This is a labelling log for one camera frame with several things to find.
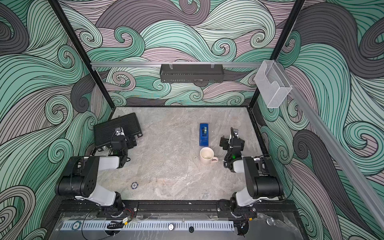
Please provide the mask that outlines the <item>pink ceramic mug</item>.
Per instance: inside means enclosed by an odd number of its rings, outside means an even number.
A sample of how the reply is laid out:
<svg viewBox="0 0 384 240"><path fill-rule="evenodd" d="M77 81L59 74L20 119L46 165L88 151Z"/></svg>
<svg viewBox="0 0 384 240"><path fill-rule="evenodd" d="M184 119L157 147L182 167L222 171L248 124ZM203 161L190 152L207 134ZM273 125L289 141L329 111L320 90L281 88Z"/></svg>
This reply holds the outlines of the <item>pink ceramic mug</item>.
<svg viewBox="0 0 384 240"><path fill-rule="evenodd" d="M200 150L200 161L204 165L209 165L211 163L217 163L219 159L215 156L214 151L209 147L204 147Z"/></svg>

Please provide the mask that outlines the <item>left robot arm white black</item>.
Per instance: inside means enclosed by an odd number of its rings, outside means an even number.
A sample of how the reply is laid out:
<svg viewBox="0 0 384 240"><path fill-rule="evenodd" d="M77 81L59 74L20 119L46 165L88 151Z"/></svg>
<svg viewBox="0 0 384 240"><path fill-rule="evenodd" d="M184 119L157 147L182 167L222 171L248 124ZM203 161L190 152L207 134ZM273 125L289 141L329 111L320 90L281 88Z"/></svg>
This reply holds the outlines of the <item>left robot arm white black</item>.
<svg viewBox="0 0 384 240"><path fill-rule="evenodd" d="M121 195L98 184L100 172L120 169L129 160L127 138L121 130L113 134L111 149L113 154L110 156L71 157L55 185L56 194L122 211L125 205Z"/></svg>

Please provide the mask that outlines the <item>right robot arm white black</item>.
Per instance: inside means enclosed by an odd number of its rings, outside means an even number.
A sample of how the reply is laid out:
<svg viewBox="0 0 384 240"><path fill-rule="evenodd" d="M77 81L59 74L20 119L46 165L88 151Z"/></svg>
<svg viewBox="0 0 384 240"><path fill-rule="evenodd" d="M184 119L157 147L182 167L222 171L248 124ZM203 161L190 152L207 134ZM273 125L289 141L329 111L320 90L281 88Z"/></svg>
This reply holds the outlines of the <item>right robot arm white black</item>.
<svg viewBox="0 0 384 240"><path fill-rule="evenodd" d="M223 165L232 173L245 175L246 187L230 198L232 210L251 207L263 200L277 201L284 194L284 187L274 165L267 156L244 157L245 141L236 135L220 139L220 147L227 151Z"/></svg>

